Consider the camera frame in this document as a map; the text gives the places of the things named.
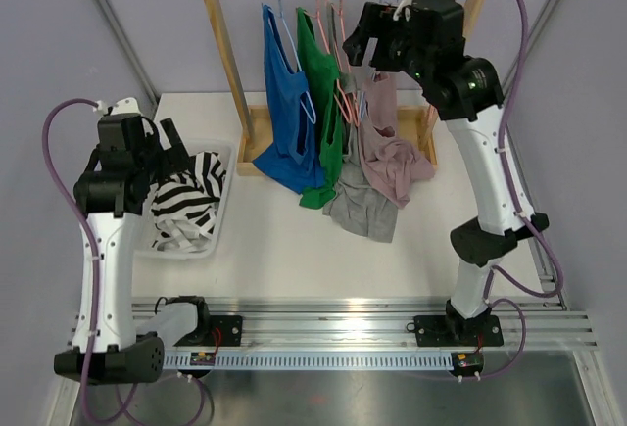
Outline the green tank top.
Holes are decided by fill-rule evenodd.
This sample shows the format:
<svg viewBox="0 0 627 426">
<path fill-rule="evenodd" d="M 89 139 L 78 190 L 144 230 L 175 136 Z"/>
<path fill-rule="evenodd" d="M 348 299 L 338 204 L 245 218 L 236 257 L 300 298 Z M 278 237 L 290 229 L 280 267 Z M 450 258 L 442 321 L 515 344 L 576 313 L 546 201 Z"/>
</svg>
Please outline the green tank top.
<svg viewBox="0 0 627 426">
<path fill-rule="evenodd" d="M 343 165 L 343 126 L 336 83 L 339 69 L 334 57 L 322 51 L 316 42 L 314 25 L 306 10 L 299 7 L 297 14 L 297 54 L 306 75 L 316 112 L 315 145 L 322 169 L 322 183 L 303 192 L 300 205 L 308 209 L 322 209 L 335 196 L 335 185 Z"/>
</svg>

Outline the pink hanger of green top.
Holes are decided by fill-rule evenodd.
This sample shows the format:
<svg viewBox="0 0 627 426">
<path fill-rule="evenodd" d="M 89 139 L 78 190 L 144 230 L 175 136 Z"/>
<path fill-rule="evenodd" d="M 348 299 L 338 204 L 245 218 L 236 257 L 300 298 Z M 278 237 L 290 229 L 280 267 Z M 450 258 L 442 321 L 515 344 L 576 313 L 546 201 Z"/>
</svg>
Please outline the pink hanger of green top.
<svg viewBox="0 0 627 426">
<path fill-rule="evenodd" d="M 323 41 L 323 46 L 324 49 L 326 51 L 327 55 L 331 55 L 331 50 L 329 48 L 328 45 L 328 41 L 326 38 L 326 33 L 325 33 L 325 29 L 322 23 L 322 17 L 321 17 L 321 0 L 315 0 L 315 16 L 314 18 L 316 19 L 317 25 L 318 25 L 318 30 L 321 36 L 321 39 Z M 351 106 L 348 100 L 348 97 L 346 95 L 346 93 L 344 92 L 344 90 L 341 87 L 341 83 L 340 83 L 340 78 L 337 78 L 335 81 L 335 86 L 337 89 L 337 93 L 334 95 L 334 99 L 339 107 L 339 110 L 344 118 L 345 123 L 347 124 L 351 124 L 352 123 L 352 116 L 351 116 Z"/>
</svg>

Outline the pink hanger of grey top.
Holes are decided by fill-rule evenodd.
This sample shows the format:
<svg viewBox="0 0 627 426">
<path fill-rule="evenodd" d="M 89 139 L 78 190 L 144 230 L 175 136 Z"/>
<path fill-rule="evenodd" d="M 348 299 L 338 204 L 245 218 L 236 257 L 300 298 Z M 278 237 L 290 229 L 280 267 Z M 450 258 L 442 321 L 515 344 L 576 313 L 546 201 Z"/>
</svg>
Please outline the pink hanger of grey top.
<svg viewBox="0 0 627 426">
<path fill-rule="evenodd" d="M 358 126 L 359 107 L 357 103 L 357 85 L 352 68 L 349 66 L 348 57 L 341 49 L 341 44 L 346 40 L 343 0 L 334 3 L 325 0 L 325 12 L 327 21 L 328 47 L 333 55 L 339 72 L 336 88 L 340 112 L 347 124 Z"/>
</svg>

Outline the black white striped tank top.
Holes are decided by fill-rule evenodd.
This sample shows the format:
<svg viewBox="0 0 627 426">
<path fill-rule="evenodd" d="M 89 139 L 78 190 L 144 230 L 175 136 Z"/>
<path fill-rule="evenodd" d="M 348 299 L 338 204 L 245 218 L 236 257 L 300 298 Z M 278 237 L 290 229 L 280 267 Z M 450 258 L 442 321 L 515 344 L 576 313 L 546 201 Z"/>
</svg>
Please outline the black white striped tank top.
<svg viewBox="0 0 627 426">
<path fill-rule="evenodd" d="M 152 248 L 184 254 L 205 251 L 216 236 L 226 176 L 219 154 L 204 151 L 191 158 L 188 171 L 160 184 L 150 207 L 157 231 Z"/>
</svg>

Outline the light blue hanger of pink top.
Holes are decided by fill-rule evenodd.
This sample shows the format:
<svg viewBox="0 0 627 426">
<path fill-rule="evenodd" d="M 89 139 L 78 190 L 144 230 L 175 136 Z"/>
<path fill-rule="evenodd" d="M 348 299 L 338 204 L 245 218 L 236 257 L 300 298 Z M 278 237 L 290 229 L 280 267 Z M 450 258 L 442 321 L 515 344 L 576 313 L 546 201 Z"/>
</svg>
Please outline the light blue hanger of pink top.
<svg viewBox="0 0 627 426">
<path fill-rule="evenodd" d="M 374 80 L 377 76 L 376 69 L 369 67 L 368 74 L 366 76 L 369 80 Z M 366 93 L 365 93 L 365 83 L 362 84 L 362 89 L 360 90 L 359 96 L 359 107 L 358 107 L 358 122 L 361 122 L 365 117 L 367 112 L 367 102 L 366 102 Z"/>
</svg>

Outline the pink tank top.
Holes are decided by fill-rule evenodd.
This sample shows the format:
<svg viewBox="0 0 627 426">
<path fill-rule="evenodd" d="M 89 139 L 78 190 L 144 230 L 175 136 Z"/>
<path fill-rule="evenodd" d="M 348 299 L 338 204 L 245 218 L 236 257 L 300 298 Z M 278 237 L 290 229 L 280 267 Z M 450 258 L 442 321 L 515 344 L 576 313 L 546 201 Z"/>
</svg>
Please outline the pink tank top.
<svg viewBox="0 0 627 426">
<path fill-rule="evenodd" d="M 363 92 L 366 112 L 358 131 L 362 170 L 372 188 L 402 209 L 414 182 L 433 178 L 435 169 L 399 134 L 395 76 L 378 73 L 365 81 Z"/>
</svg>

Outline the grey tank top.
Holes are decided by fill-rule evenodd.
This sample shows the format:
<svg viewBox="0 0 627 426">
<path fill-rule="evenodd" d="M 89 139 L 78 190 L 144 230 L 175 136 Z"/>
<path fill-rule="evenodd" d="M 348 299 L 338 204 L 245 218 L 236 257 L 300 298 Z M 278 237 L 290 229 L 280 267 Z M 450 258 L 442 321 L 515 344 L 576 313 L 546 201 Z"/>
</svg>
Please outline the grey tank top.
<svg viewBox="0 0 627 426">
<path fill-rule="evenodd" d="M 322 208 L 344 230 L 378 243 L 393 241 L 398 210 L 368 182 L 361 165 L 358 140 L 357 81 L 348 68 L 339 68 L 342 115 L 342 165 L 334 185 L 335 197 Z"/>
</svg>

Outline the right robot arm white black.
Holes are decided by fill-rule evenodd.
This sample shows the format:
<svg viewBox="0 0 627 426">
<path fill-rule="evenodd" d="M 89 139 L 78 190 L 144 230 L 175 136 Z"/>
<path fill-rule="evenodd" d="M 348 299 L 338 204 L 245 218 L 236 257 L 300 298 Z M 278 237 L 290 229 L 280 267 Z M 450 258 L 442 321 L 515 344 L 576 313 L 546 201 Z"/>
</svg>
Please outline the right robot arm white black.
<svg viewBox="0 0 627 426">
<path fill-rule="evenodd" d="M 420 85 L 453 135 L 474 193 L 477 217 L 450 234 L 459 257 L 454 293 L 441 329 L 426 333 L 421 346 L 438 346 L 445 339 L 457 345 L 486 340 L 494 317 L 484 290 L 493 265 L 549 226 L 545 214 L 507 185 L 519 176 L 499 132 L 504 94 L 493 65 L 465 54 L 463 22 L 464 9 L 456 0 L 412 0 L 404 7 L 367 2 L 343 43 L 350 65 L 359 66 L 374 40 L 372 67 L 402 71 Z"/>
</svg>

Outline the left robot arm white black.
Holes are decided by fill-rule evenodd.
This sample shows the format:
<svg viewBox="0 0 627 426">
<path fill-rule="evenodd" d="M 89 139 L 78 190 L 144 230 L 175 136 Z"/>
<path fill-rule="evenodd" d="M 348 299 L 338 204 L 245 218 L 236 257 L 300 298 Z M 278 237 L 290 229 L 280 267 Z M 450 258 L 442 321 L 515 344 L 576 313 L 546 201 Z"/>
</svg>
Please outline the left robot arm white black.
<svg viewBox="0 0 627 426">
<path fill-rule="evenodd" d="M 69 196 L 79 218 L 84 265 L 78 323 L 56 374 L 82 385 L 152 383 L 167 349 L 204 344 L 212 323 L 204 298 L 178 296 L 146 323 L 132 310 L 132 266 L 142 212 L 152 185 L 191 165 L 173 124 L 137 113 L 97 123 L 99 142 Z"/>
</svg>

